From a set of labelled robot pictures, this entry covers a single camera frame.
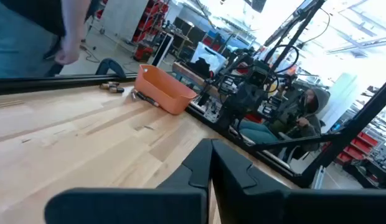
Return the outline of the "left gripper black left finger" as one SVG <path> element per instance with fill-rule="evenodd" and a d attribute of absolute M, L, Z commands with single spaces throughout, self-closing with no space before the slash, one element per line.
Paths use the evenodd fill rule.
<path fill-rule="evenodd" d="M 212 141 L 201 140 L 154 189 L 74 188 L 45 205 L 46 223 L 208 223 Z"/>

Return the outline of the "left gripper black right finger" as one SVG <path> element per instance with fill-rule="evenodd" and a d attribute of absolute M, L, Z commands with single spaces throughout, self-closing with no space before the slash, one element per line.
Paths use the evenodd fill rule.
<path fill-rule="evenodd" d="M 386 224 L 386 190 L 291 189 L 212 140 L 222 223 Z"/>

